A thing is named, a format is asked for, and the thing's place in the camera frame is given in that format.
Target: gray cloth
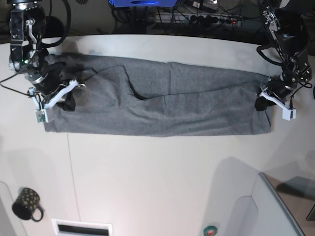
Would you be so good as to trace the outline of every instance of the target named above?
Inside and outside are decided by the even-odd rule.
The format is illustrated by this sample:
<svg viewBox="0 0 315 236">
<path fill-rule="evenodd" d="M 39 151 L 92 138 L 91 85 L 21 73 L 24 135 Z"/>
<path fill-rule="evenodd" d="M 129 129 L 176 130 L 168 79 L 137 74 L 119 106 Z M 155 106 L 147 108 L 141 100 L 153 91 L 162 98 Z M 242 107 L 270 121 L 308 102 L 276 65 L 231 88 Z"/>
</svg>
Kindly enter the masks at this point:
<svg viewBox="0 0 315 236">
<path fill-rule="evenodd" d="M 102 56 L 50 55 L 67 62 L 63 79 L 86 80 L 73 91 L 76 110 L 55 107 L 46 131 L 141 136 L 213 136 L 271 131 L 270 110 L 257 112 L 268 78 L 237 70 Z"/>
</svg>

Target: black cable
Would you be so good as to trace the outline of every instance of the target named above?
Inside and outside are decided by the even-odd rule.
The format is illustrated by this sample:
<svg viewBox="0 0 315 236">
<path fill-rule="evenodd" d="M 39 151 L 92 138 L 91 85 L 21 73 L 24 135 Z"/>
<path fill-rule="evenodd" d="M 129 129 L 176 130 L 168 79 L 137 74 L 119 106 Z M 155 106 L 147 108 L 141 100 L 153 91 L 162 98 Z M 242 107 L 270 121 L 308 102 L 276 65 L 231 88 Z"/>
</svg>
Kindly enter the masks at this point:
<svg viewBox="0 0 315 236">
<path fill-rule="evenodd" d="M 38 104 L 39 104 L 39 108 L 40 109 L 43 109 L 43 105 L 42 105 L 42 103 L 41 103 L 41 98 L 40 98 L 40 95 L 38 94 Z"/>
<path fill-rule="evenodd" d="M 166 34 L 166 29 L 165 29 L 165 27 L 163 25 L 163 21 L 162 21 L 162 18 L 161 18 L 161 13 L 159 11 L 159 7 L 157 7 L 157 12 L 158 12 L 159 21 L 161 22 L 162 28 L 164 30 L 164 34 Z"/>
<path fill-rule="evenodd" d="M 113 29 L 113 31 L 112 31 L 112 34 L 115 33 L 115 31 L 117 30 L 117 28 L 118 28 L 118 21 L 115 20 L 115 26 L 114 26 L 114 29 Z"/>
<path fill-rule="evenodd" d="M 101 34 L 101 35 L 109 34 L 108 32 L 102 31 L 100 28 L 96 28 L 96 31 L 97 31 L 99 34 Z"/>
<path fill-rule="evenodd" d="M 188 17 L 186 17 L 182 12 L 180 12 L 178 9 L 176 9 L 176 11 L 178 11 L 179 14 L 181 14 L 182 16 L 184 16 L 188 21 L 190 21 L 190 19 Z"/>
<path fill-rule="evenodd" d="M 301 85 L 290 97 L 290 109 L 293 109 L 293 98 L 295 96 L 295 94 L 301 89 L 301 88 L 307 88 L 307 89 L 311 89 L 313 88 L 313 85 L 311 83 L 306 83 L 306 84 L 302 84 L 301 82 L 299 82 L 299 84 Z"/>
<path fill-rule="evenodd" d="M 168 30 L 165 32 L 165 34 L 167 34 L 167 32 L 169 32 L 171 30 L 171 27 L 172 27 L 172 22 L 174 20 L 174 11 L 175 11 L 175 8 L 173 7 L 173 10 L 171 10 L 171 13 L 172 13 L 172 18 L 171 18 L 171 21 L 168 25 Z"/>
<path fill-rule="evenodd" d="M 80 34 L 82 34 L 82 35 L 88 35 L 88 33 L 84 33 L 84 32 L 79 31 L 79 30 L 77 30 L 77 29 L 70 28 L 70 30 L 73 31 L 73 32 L 75 32 L 75 33 L 80 33 Z"/>
<path fill-rule="evenodd" d="M 66 9 L 66 15 L 67 15 L 67 21 L 66 21 L 66 26 L 65 26 L 65 31 L 62 35 L 62 37 L 55 43 L 51 43 L 51 44 L 46 44 L 46 43 L 41 43 L 41 45 L 44 48 L 53 48 L 53 47 L 57 47 L 58 45 L 60 45 L 64 39 L 68 36 L 69 31 L 70 31 L 70 27 L 71 27 L 71 8 L 70 5 L 68 3 L 67 0 L 61 0 L 64 3 L 65 9 Z"/>
<path fill-rule="evenodd" d="M 263 29 L 264 25 L 262 25 L 253 35 L 252 35 L 252 40 L 261 32 Z"/>
<path fill-rule="evenodd" d="M 226 24 L 226 23 L 224 23 L 224 24 L 221 23 L 221 24 L 219 24 L 218 26 L 215 26 L 215 27 L 213 27 L 213 28 L 210 28 L 210 29 L 206 30 L 205 32 L 206 32 L 206 33 L 209 33 L 209 32 L 215 31 L 215 30 L 218 29 L 218 28 L 224 27 L 225 24 Z"/>
<path fill-rule="evenodd" d="M 273 65 L 277 65 L 277 66 L 283 66 L 284 63 L 283 62 L 277 62 L 277 61 L 274 61 L 274 60 L 271 60 L 270 58 L 268 58 L 262 51 L 263 50 L 266 50 L 266 49 L 269 49 L 269 48 L 272 48 L 273 45 L 271 44 L 267 44 L 267 45 L 261 45 L 261 46 L 258 46 L 257 47 L 257 52 L 258 54 L 264 58 L 266 61 L 268 61 L 269 63 L 273 64 Z"/>
<path fill-rule="evenodd" d="M 41 36 L 42 39 L 44 38 L 44 35 L 46 33 L 46 30 L 47 30 L 48 23 L 50 21 L 52 12 L 53 12 L 53 0 L 50 0 L 49 1 L 49 14 L 48 14 L 48 17 L 46 17 L 47 22 L 45 24 L 45 27 L 44 27 L 44 30 L 43 30 L 43 33 L 42 33 L 42 36 Z"/>
<path fill-rule="evenodd" d="M 239 7 L 242 9 L 243 7 L 245 7 L 245 5 L 238 5 L 238 6 L 235 6 L 235 7 L 231 8 L 231 9 L 228 9 L 228 10 L 226 10 L 223 6 L 220 6 L 220 9 L 223 10 L 223 12 L 221 13 L 221 16 L 223 17 L 223 14 L 227 13 L 229 18 L 232 18 L 232 16 L 238 16 L 239 18 L 243 18 L 243 20 L 255 20 L 255 19 L 259 19 L 260 18 L 259 16 L 256 16 L 256 17 L 242 16 L 241 12 L 240 12 L 239 15 L 235 15 L 235 13 L 230 12 L 231 10 L 234 10 L 236 8 L 239 8 Z"/>
<path fill-rule="evenodd" d="M 115 19 L 115 21 L 118 21 L 121 24 L 126 24 L 130 21 L 130 19 L 129 20 L 128 19 L 127 20 L 122 19 L 121 15 L 119 15 L 119 12 L 121 11 L 121 9 L 116 9 L 111 4 L 110 4 L 110 7 L 111 7 L 111 14 L 112 14 L 113 18 Z"/>
<path fill-rule="evenodd" d="M 266 28 L 267 26 L 264 24 L 264 19 L 263 19 L 263 14 L 262 14 L 262 9 L 261 9 L 261 8 L 259 9 L 259 13 L 260 13 L 261 22 L 263 23 L 264 29 L 265 29 L 265 31 L 266 31 L 266 34 L 267 34 L 268 38 L 269 38 L 269 41 L 270 41 L 270 43 L 271 43 L 271 46 L 276 49 L 276 51 L 277 51 L 277 53 L 278 53 L 280 59 L 282 60 L 282 64 L 278 64 L 279 62 L 275 62 L 275 61 L 273 61 L 273 60 L 271 60 L 271 59 L 269 59 L 269 58 L 266 59 L 267 57 L 266 57 L 266 56 L 262 56 L 263 53 L 262 53 L 262 52 L 260 53 L 260 52 L 258 51 L 258 49 L 257 49 L 257 52 L 258 52 L 265 60 L 267 60 L 268 62 L 270 62 L 270 63 L 272 63 L 272 64 L 274 64 L 274 65 L 278 65 L 278 66 L 283 66 L 283 65 L 284 65 L 284 66 L 286 67 L 286 69 L 287 69 L 288 71 L 290 71 L 289 68 L 288 68 L 288 66 L 287 66 L 287 64 L 285 63 L 285 60 L 282 58 L 282 55 L 281 55 L 281 53 L 280 53 L 280 51 L 279 51 L 279 49 L 278 49 L 278 47 L 277 47 L 277 45 L 276 45 L 276 43 L 275 43 L 275 40 L 273 39 L 272 35 L 270 35 L 270 34 L 271 34 L 270 31 Z M 259 46 L 259 48 L 267 47 L 267 46 L 270 46 L 270 45 Z M 296 79 L 296 81 L 298 81 L 298 78 L 295 76 L 294 73 L 292 73 L 292 76 Z"/>
<path fill-rule="evenodd" d="M 4 80 L 1 80 L 1 81 L 0 81 L 0 86 L 3 87 L 3 88 L 5 88 L 5 89 L 8 89 L 8 90 L 17 92 L 17 93 L 19 93 L 19 94 L 22 94 L 22 95 L 25 95 L 25 96 L 28 96 L 28 97 L 35 96 L 35 95 L 30 95 L 30 94 L 28 94 L 28 93 L 20 92 L 20 91 L 18 91 L 18 90 L 15 90 L 15 89 L 13 89 L 13 88 L 9 88 L 9 87 L 4 86 L 4 85 L 2 84 L 2 83 L 4 83 L 4 82 L 6 82 L 6 81 L 8 81 L 8 80 L 10 80 L 10 79 L 12 79 L 12 78 L 14 78 L 15 76 L 21 74 L 23 71 L 25 71 L 26 68 L 27 68 L 27 67 L 30 65 L 30 63 L 32 62 L 34 55 L 35 55 L 35 53 L 33 54 L 33 56 L 30 57 L 29 62 L 28 62 L 26 65 L 24 65 L 24 66 L 21 68 L 20 71 L 16 72 L 14 75 L 11 75 L 10 77 L 8 77 L 8 78 L 6 78 L 6 79 L 4 79 Z"/>
</svg>

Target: metal bracket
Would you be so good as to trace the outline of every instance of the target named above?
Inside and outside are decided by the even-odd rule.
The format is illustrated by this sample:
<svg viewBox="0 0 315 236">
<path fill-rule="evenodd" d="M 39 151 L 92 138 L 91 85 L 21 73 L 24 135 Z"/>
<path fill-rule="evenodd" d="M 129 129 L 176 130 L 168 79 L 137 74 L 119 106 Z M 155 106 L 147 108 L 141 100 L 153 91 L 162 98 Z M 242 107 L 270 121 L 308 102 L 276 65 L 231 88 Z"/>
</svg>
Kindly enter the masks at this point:
<svg viewBox="0 0 315 236">
<path fill-rule="evenodd" d="M 57 102 L 61 100 L 61 98 L 72 91 L 75 87 L 77 87 L 79 84 L 76 80 L 71 80 L 69 85 L 62 90 L 60 90 L 52 99 L 50 99 L 49 103 L 45 104 L 44 107 L 42 107 L 42 104 L 39 104 L 39 102 L 36 100 L 35 97 L 32 97 L 32 100 L 36 106 L 35 115 L 37 122 L 46 122 L 49 123 L 52 120 L 55 119 L 55 114 L 53 111 L 53 106 Z M 36 89 L 35 88 L 29 88 L 30 95 L 34 95 Z"/>
<path fill-rule="evenodd" d="M 275 32 L 280 30 L 280 23 L 275 16 L 275 14 L 270 10 L 268 6 L 267 9 L 263 12 L 264 17 L 266 18 L 266 25 L 269 25 L 269 30 L 275 40 L 277 40 Z"/>
<path fill-rule="evenodd" d="M 33 31 L 32 31 L 32 27 L 35 24 L 35 20 L 34 19 L 29 19 L 29 20 L 25 21 L 25 23 L 29 27 L 29 37 L 32 40 L 33 51 L 36 51 L 37 40 L 34 37 Z"/>
<path fill-rule="evenodd" d="M 263 89 L 261 88 L 262 92 L 260 93 L 259 97 L 264 97 L 268 101 L 272 101 L 275 104 L 277 104 L 279 107 L 282 108 L 282 118 L 290 121 L 291 119 L 296 119 L 296 109 L 290 109 L 289 106 L 286 106 L 281 101 L 276 99 L 275 97 L 272 97 L 268 95 L 267 88 Z"/>
</svg>

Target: white table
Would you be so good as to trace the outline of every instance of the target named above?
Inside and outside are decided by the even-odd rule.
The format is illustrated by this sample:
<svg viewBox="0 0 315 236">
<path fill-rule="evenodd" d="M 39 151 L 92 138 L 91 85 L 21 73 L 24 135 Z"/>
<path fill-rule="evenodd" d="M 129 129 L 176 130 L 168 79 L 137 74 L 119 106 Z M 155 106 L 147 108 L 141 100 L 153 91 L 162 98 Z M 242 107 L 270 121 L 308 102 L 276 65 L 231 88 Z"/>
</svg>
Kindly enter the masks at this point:
<svg viewBox="0 0 315 236">
<path fill-rule="evenodd" d="M 51 50 L 62 51 L 280 72 L 256 45 L 214 39 L 83 36 Z M 0 45 L 0 52 L 6 78 L 12 74 L 9 45 Z M 310 63 L 315 68 L 314 58 Z M 23 91 L 30 86 L 22 75 L 6 84 Z M 29 236 L 52 236 L 50 218 L 112 223 L 114 236 L 200 235 L 209 223 L 224 232 L 235 201 L 251 194 L 258 172 L 281 181 L 315 179 L 308 155 L 315 143 L 312 94 L 303 89 L 295 96 L 297 120 L 283 120 L 275 108 L 270 134 L 148 138 L 46 133 L 30 99 L 0 89 L 0 181 L 14 197 L 23 186 L 40 194 L 45 217 L 23 222 Z"/>
</svg>

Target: vent grille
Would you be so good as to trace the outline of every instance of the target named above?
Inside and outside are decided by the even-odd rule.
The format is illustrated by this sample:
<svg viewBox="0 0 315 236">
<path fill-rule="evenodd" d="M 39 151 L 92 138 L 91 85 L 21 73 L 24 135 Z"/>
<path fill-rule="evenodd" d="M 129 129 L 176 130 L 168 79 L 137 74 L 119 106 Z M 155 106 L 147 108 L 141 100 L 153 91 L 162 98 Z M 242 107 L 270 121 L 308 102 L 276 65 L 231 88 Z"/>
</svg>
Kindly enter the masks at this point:
<svg viewBox="0 0 315 236">
<path fill-rule="evenodd" d="M 53 219 L 56 236 L 112 236 L 111 224 L 87 223 Z"/>
</svg>

